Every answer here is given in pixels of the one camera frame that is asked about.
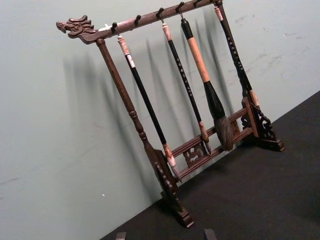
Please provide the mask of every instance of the black brush handle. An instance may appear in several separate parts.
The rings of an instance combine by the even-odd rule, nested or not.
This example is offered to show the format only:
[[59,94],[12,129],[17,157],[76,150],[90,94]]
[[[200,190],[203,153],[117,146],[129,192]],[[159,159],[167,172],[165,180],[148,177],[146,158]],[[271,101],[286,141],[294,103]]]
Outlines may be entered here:
[[195,101],[194,95],[192,94],[192,90],[190,88],[190,85],[189,85],[185,70],[184,70],[184,68],[183,68],[183,66],[182,66],[182,64],[180,62],[180,58],[179,58],[177,50],[175,48],[175,44],[174,44],[174,42],[172,40],[169,40],[168,44],[169,44],[169,47],[171,49],[174,61],[175,61],[176,65],[177,65],[177,67],[179,69],[179,73],[181,75],[181,78],[182,78],[184,87],[186,89],[186,92],[188,93],[188,96],[189,96],[189,99],[190,99],[190,102],[191,102],[191,105],[192,105],[196,120],[199,123],[199,122],[202,121],[201,117],[200,117],[200,113],[199,113],[198,107],[196,105],[196,101]]
[[204,90],[205,90],[205,95],[206,95],[206,100],[208,103],[208,107],[211,113],[211,116],[214,119],[220,119],[226,116],[224,107],[210,82],[210,77],[208,74],[208,71],[206,69],[205,63],[203,61],[202,55],[199,51],[197,42],[193,36],[191,27],[189,25],[189,22],[183,18],[181,19],[181,27],[183,30],[183,33],[185,35],[185,38],[187,39],[189,48],[192,52],[192,56],[194,58],[194,61],[196,63],[196,66],[198,68],[198,71],[200,73]]
[[126,59],[126,61],[128,63],[128,66],[129,66],[129,68],[131,70],[131,73],[132,73],[133,78],[134,78],[134,80],[136,82],[136,85],[139,88],[139,91],[141,93],[141,96],[143,98],[145,106],[146,106],[146,108],[147,108],[147,110],[148,110],[148,112],[150,114],[150,117],[151,117],[152,122],[154,124],[155,130],[159,135],[159,138],[160,138],[160,141],[161,141],[162,145],[164,145],[164,144],[167,143],[166,138],[164,136],[164,133],[162,132],[162,129],[160,127],[160,124],[159,124],[159,121],[158,121],[157,116],[155,114],[155,111],[154,111],[154,109],[153,109],[153,107],[151,105],[151,102],[149,100],[149,97],[147,95],[145,87],[144,87],[144,85],[143,85],[143,83],[142,83],[142,81],[140,79],[140,76],[138,74],[138,71],[137,71],[134,63],[133,63],[131,55],[130,54],[125,55],[125,59]]
[[234,38],[232,36],[231,30],[230,30],[230,27],[229,27],[229,24],[228,24],[228,20],[227,20],[226,14],[225,14],[225,11],[224,11],[224,8],[223,8],[222,1],[218,1],[216,3],[215,12],[216,12],[216,14],[218,16],[218,19],[219,19],[219,21],[221,23],[223,32],[225,34],[225,37],[226,37],[226,40],[227,40],[227,43],[228,43],[228,46],[229,46],[229,50],[230,50],[230,53],[231,53],[231,57],[232,57],[234,66],[236,68],[237,75],[239,77],[241,86],[242,86],[243,90],[250,91],[250,90],[252,90],[252,87],[250,85],[250,82],[249,82],[249,79],[247,77],[247,74],[246,74],[246,72],[245,72],[245,70],[243,68],[242,63],[241,63],[241,60],[240,60],[240,57],[239,57],[239,54],[238,54],[238,50],[237,50]]

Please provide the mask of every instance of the wooden brush stand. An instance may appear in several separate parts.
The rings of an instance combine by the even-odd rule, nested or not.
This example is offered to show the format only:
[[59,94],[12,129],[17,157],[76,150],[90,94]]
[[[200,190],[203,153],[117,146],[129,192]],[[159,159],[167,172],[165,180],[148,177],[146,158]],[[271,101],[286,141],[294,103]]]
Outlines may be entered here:
[[[188,1],[184,3],[180,10],[184,13],[209,4],[212,4],[212,0]],[[175,5],[164,9],[162,12],[162,18],[170,18],[179,14],[176,11],[177,6],[178,5]],[[167,202],[168,206],[172,209],[173,213],[177,217],[177,220],[183,226],[189,228],[194,224],[194,222],[189,212],[183,207],[178,198],[178,180],[172,175],[164,153],[161,150],[154,149],[149,143],[147,134],[144,132],[144,128],[139,121],[134,105],[108,52],[105,42],[105,39],[110,38],[117,33],[121,34],[159,21],[156,14],[157,12],[155,11],[143,16],[138,15],[138,17],[117,23],[116,31],[114,28],[95,30],[94,26],[91,25],[91,21],[88,20],[86,15],[80,19],[70,18],[67,22],[58,21],[56,26],[63,33],[69,31],[68,36],[72,39],[80,38],[82,42],[87,45],[93,43],[97,44],[121,96],[121,99],[127,109],[127,112],[131,117],[135,129],[143,143],[144,150],[153,167],[154,173],[159,181],[159,184],[161,185],[161,195]],[[282,152],[285,149],[284,143],[277,138],[275,132],[273,131],[271,121],[262,113],[260,107],[254,104],[253,99],[248,94],[249,89],[246,89],[245,86],[242,86],[242,90],[242,109],[229,117],[229,120],[233,126],[233,143],[236,144],[245,141],[248,144],[256,145],[261,148]],[[238,119],[240,119],[242,122],[242,130],[240,130],[238,127]],[[215,133],[216,130],[214,126],[207,130],[208,136],[212,136]],[[208,154],[201,139],[201,135],[198,135],[174,149],[172,154],[174,157],[183,155],[187,167],[181,171],[181,177],[182,179],[185,179],[195,170],[221,154],[223,151],[223,148],[219,146],[212,150],[210,154]]]

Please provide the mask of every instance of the carved wooden support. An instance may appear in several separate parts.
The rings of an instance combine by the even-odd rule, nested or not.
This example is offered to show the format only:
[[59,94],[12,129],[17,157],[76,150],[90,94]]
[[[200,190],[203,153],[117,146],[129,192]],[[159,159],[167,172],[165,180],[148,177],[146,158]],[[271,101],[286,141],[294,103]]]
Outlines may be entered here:
[[87,15],[83,15],[80,19],[69,18],[66,22],[57,21],[56,27],[63,33],[70,31],[69,38],[80,38],[85,44],[92,44],[101,39],[101,37],[96,37],[99,31],[94,30],[94,25],[91,25],[91,20],[88,20]]
[[241,118],[243,129],[253,129],[253,136],[249,136],[245,140],[246,143],[272,151],[283,152],[285,144],[277,138],[270,119],[263,114],[260,107],[255,106],[247,97],[242,99],[242,106],[248,109],[248,114]]

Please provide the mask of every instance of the calligraphy brush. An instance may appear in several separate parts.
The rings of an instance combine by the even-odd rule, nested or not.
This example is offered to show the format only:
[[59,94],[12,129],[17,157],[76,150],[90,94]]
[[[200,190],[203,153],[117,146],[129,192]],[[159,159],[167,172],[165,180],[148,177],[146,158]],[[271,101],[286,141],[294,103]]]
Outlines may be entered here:
[[200,76],[203,82],[205,96],[207,99],[211,116],[213,118],[215,131],[218,136],[218,139],[224,150],[231,151],[234,145],[233,129],[229,119],[226,117],[224,107],[210,81],[209,73],[206,69],[202,55],[199,51],[197,42],[193,36],[189,22],[182,15],[180,8],[183,4],[184,3],[181,2],[176,9],[177,12],[179,11],[181,16],[181,27],[185,35],[185,38],[187,39],[189,48],[191,50],[192,56],[194,58],[195,64],[198,68],[198,71],[200,73]]
[[139,76],[138,71],[136,69],[135,63],[134,63],[134,61],[133,61],[133,59],[131,57],[131,54],[129,52],[129,49],[128,49],[128,46],[127,46],[127,44],[125,42],[125,39],[120,35],[118,36],[118,43],[119,43],[119,45],[120,45],[120,47],[122,49],[122,52],[123,52],[123,54],[125,56],[125,59],[126,59],[126,61],[128,63],[128,66],[129,66],[129,68],[131,70],[133,78],[134,78],[134,80],[135,80],[135,82],[136,82],[136,84],[137,84],[137,86],[139,88],[139,91],[140,91],[140,93],[142,95],[143,101],[144,101],[144,103],[146,105],[146,108],[147,108],[149,114],[150,114],[150,117],[151,117],[152,122],[154,124],[154,127],[156,129],[156,132],[157,132],[157,134],[158,134],[158,136],[160,138],[160,141],[162,143],[166,159],[167,159],[172,171],[174,172],[175,176],[181,182],[182,179],[181,179],[181,175],[180,175],[180,172],[179,172],[177,164],[176,164],[176,160],[175,160],[175,158],[174,158],[174,156],[173,156],[173,154],[171,152],[171,149],[170,149],[170,147],[169,147],[169,145],[167,143],[167,140],[166,140],[166,138],[164,136],[164,133],[162,132],[162,129],[161,129],[160,124],[158,122],[158,119],[156,117],[155,111],[154,111],[154,109],[153,109],[153,107],[151,105],[151,102],[150,102],[149,97],[147,95],[147,92],[146,92],[146,90],[144,88],[144,85],[143,85],[143,83],[142,83],[142,81],[140,79],[140,76]]
[[223,9],[222,1],[221,0],[214,1],[213,4],[215,5],[215,7],[214,7],[215,13],[221,23],[223,31],[224,31],[224,34],[225,34],[225,37],[226,37],[226,40],[227,40],[227,43],[229,46],[229,50],[231,53],[231,57],[233,60],[233,64],[236,68],[237,75],[238,75],[240,83],[242,85],[242,91],[244,91],[245,89],[249,90],[249,94],[250,94],[250,97],[252,99],[253,104],[256,107],[259,107],[258,98],[257,98],[254,90],[251,87],[251,84],[250,84],[249,79],[247,77],[246,71],[240,61],[239,54],[238,54],[238,51],[236,48],[236,44],[235,44],[234,38],[232,36],[225,11]]
[[168,44],[169,44],[169,47],[171,49],[171,52],[172,52],[172,55],[173,55],[173,58],[175,60],[175,63],[179,69],[179,73],[181,75],[181,78],[182,78],[182,81],[184,83],[184,87],[186,89],[186,92],[188,94],[188,97],[190,99],[190,102],[191,102],[191,105],[192,105],[192,108],[193,108],[193,111],[194,111],[194,114],[195,114],[195,117],[196,117],[196,120],[198,122],[198,125],[199,125],[199,128],[200,128],[200,132],[201,132],[201,137],[202,137],[202,140],[204,141],[205,143],[205,146],[206,146],[206,149],[208,151],[208,153],[210,154],[211,153],[211,147],[209,145],[209,137],[208,137],[208,134],[207,134],[207,130],[206,130],[206,127],[205,127],[205,124],[204,122],[202,121],[201,117],[200,117],[200,113],[199,113],[199,110],[198,110],[198,107],[196,105],[196,101],[195,101],[195,98],[193,96],[193,93],[192,93],[192,90],[190,88],[190,85],[189,85],[189,82],[188,82],[188,79],[187,79],[187,76],[186,76],[186,73],[184,71],[184,68],[182,66],[182,63],[180,61],[180,58],[178,56],[178,53],[177,53],[177,50],[176,50],[176,47],[175,47],[175,44],[172,40],[172,36],[171,36],[171,33],[170,33],[170,30],[169,30],[169,27],[166,23],[164,23],[164,20],[161,16],[161,12],[163,12],[164,9],[161,7],[158,11],[158,13],[156,14],[156,16],[158,18],[160,18],[161,22],[162,22],[162,29],[163,29],[163,32],[165,34],[165,37],[168,41]]

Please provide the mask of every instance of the black floor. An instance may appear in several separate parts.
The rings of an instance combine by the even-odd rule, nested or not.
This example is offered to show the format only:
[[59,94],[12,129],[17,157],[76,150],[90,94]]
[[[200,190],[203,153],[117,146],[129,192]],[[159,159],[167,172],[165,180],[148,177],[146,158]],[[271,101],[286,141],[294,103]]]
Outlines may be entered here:
[[285,152],[239,147],[179,192],[195,224],[180,226],[162,201],[103,240],[320,240],[320,92],[278,119]]

